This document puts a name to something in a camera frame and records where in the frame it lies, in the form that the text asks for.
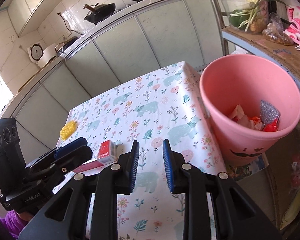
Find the purple sleeve forearm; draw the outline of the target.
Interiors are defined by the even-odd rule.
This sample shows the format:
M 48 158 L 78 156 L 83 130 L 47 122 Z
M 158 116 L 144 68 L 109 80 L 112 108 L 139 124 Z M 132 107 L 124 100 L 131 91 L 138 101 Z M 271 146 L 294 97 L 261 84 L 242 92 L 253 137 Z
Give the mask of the purple sleeve forearm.
M 17 213 L 12 210 L 8 211 L 4 218 L 0 218 L 0 221 L 12 237 L 18 239 L 20 232 L 32 218 L 33 215 L 28 212 Z

